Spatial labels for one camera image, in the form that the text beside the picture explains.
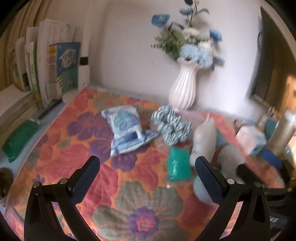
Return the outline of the grey blue plush bunny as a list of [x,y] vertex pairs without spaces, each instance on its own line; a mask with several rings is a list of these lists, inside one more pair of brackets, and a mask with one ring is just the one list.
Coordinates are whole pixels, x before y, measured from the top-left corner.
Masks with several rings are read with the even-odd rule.
[[[193,135],[193,148],[190,154],[190,166],[195,166],[195,160],[203,156],[212,162],[217,147],[217,129],[215,122],[209,116],[195,129]],[[245,159],[240,150],[234,145],[225,144],[217,157],[220,171],[225,178],[232,178],[238,183],[243,183],[237,174],[237,167],[244,164]]]

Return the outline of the green soft pouch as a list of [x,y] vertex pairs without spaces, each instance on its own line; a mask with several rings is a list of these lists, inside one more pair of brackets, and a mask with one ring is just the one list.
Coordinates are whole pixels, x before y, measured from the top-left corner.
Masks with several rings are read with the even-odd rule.
[[39,122],[26,120],[22,122],[6,139],[1,149],[8,158],[9,163],[14,162],[28,141],[39,130]]

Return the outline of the teal green soft bag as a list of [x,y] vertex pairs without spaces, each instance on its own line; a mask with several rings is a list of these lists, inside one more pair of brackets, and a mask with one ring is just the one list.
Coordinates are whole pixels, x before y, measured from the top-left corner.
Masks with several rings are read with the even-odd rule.
[[190,154],[187,150],[172,147],[166,161],[168,177],[166,181],[185,181],[193,177],[190,166]]

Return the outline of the lilac soft pad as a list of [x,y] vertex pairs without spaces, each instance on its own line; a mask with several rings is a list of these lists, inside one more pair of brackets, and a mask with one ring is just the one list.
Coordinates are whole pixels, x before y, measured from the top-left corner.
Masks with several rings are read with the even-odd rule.
[[205,120],[202,114],[196,110],[180,109],[177,111],[177,113],[182,117],[183,120],[190,121],[192,126],[198,126]]

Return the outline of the gold cylindrical bottle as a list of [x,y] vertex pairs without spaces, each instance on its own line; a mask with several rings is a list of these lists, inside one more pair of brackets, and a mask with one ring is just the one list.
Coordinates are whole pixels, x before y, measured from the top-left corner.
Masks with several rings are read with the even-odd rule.
[[267,142],[267,149],[271,151],[274,156],[280,157],[294,134],[295,124],[286,118],[282,118],[275,132]]

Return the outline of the blue tissue box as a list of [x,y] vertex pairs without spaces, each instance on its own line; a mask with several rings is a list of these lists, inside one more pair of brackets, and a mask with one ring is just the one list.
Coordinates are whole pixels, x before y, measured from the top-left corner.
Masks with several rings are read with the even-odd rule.
[[265,134],[256,126],[241,126],[236,134],[236,140],[247,156],[258,155],[266,146]]

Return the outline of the light blue tape roll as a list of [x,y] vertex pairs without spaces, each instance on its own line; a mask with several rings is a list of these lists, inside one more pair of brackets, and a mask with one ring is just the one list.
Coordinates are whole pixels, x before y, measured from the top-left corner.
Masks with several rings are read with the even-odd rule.
[[199,176],[196,176],[193,180],[193,191],[195,196],[204,204],[215,205],[206,188],[204,187]]

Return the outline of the floral orange tablecloth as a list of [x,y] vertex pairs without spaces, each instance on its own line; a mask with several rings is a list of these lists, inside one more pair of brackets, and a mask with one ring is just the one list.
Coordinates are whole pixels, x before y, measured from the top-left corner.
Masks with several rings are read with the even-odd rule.
[[11,186],[4,217],[23,237],[33,183],[55,184],[70,177],[91,155],[100,172],[77,209],[101,240],[195,240],[217,206],[203,204],[191,180],[168,183],[168,154],[154,143],[110,156],[113,133],[104,109],[137,105],[143,128],[159,103],[97,90],[82,90],[48,128]]

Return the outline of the blue white striped scrunchie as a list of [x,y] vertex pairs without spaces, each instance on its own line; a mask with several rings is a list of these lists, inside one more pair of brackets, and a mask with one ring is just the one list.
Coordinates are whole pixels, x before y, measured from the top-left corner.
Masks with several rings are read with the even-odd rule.
[[193,131],[192,122],[183,120],[175,109],[168,105],[163,105],[154,111],[151,121],[157,126],[157,131],[162,135],[164,142],[170,146],[185,142]]

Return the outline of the blue white patterned pouch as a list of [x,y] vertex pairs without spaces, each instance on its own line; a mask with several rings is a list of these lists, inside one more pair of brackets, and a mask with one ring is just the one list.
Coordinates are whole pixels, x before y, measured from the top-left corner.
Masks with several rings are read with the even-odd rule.
[[113,132],[110,153],[112,157],[135,151],[159,135],[155,130],[142,128],[138,105],[108,108],[103,110],[101,115]]

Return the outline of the white ribbed vase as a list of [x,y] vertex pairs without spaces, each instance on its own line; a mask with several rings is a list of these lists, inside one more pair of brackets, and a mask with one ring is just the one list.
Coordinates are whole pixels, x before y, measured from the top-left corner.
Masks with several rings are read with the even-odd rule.
[[189,109],[196,100],[196,74],[200,65],[179,57],[180,73],[174,82],[170,95],[169,105],[175,109]]

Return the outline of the stack of books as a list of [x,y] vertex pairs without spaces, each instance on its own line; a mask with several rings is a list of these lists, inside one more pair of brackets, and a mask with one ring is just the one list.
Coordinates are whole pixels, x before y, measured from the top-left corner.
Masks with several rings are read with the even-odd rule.
[[26,28],[9,50],[15,86],[31,92],[40,108],[49,108],[78,85],[79,42],[76,27],[67,22],[45,19]]

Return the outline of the blue white artificial flowers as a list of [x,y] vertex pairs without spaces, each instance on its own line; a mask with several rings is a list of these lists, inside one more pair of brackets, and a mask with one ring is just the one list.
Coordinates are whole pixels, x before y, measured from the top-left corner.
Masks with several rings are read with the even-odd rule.
[[173,58],[182,58],[196,63],[203,69],[215,69],[224,66],[225,60],[216,55],[217,45],[222,42],[220,31],[210,29],[208,34],[201,33],[194,27],[194,20],[201,13],[209,13],[206,8],[200,8],[199,1],[185,1],[186,7],[180,8],[179,13],[184,16],[185,23],[171,21],[169,14],[152,16],[153,26],[162,28],[162,32],[155,36],[153,49],[160,49]]

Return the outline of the black wall television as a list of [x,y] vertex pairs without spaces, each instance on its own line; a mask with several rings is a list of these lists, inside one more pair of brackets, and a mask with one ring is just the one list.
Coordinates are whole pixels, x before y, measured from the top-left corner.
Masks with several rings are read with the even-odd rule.
[[273,72],[276,41],[281,33],[263,7],[260,8],[260,12],[261,28],[257,35],[257,61],[250,94],[265,106],[276,106],[280,88],[273,79]]

